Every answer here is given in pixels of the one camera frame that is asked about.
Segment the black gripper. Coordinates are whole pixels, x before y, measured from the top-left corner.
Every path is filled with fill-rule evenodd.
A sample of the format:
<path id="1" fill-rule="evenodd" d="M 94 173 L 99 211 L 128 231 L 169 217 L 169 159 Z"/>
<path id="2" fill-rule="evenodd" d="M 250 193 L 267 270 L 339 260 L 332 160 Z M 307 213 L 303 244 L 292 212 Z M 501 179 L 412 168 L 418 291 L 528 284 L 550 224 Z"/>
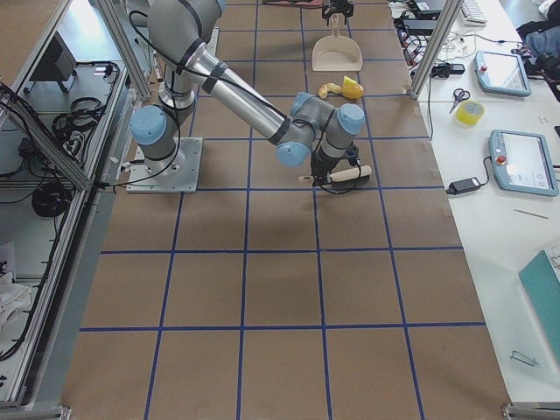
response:
<path id="1" fill-rule="evenodd" d="M 311 154 L 311 175 L 323 177 L 333 173 L 333 169 L 340 160 L 347 160 L 352 166 L 359 166 L 359 151 L 356 148 L 347 148 L 341 157 L 330 157 L 323 150 Z"/>
<path id="2" fill-rule="evenodd" d="M 324 0 L 321 5 L 322 18 L 328 20 L 334 14 L 341 14 L 345 18 L 354 15 L 354 3 L 350 0 Z"/>

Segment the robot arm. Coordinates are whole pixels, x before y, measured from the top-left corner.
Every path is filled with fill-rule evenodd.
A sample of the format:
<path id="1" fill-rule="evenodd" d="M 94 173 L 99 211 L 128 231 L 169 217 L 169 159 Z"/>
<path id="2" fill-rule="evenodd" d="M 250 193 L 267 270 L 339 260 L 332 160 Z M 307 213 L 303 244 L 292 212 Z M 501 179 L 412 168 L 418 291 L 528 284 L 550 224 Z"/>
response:
<path id="1" fill-rule="evenodd" d="M 165 63 L 158 101 L 137 110 L 130 129 L 148 172 L 175 172 L 181 159 L 179 129 L 196 102 L 194 86 L 217 99 L 276 148 L 283 165 L 311 162 L 315 186 L 333 182 L 333 170 L 346 160 L 360 167 L 354 143 L 365 115 L 359 106 L 339 107 L 300 92 L 284 114 L 207 48 L 214 24 L 226 9 L 223 1 L 154 1 L 145 13 L 148 45 Z"/>

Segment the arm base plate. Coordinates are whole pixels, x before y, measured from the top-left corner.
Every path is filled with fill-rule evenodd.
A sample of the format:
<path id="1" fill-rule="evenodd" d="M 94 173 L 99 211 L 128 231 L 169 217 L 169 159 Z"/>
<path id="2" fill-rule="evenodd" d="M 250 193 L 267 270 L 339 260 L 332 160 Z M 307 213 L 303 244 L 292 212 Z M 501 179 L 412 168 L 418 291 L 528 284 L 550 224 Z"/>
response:
<path id="1" fill-rule="evenodd" d="M 196 193 L 203 137 L 174 138 L 178 151 L 161 161 L 144 157 L 139 146 L 135 159 L 143 160 L 134 165 L 126 185 L 128 193 Z"/>
<path id="2" fill-rule="evenodd" d="M 212 55 L 216 55 L 216 50 L 217 50 L 217 46 L 218 46 L 218 41 L 219 41 L 219 36 L 220 36 L 220 28 L 215 26 L 213 28 L 212 34 L 211 34 L 211 38 L 209 39 L 209 41 L 206 43 L 207 46 L 207 50 L 212 54 Z"/>

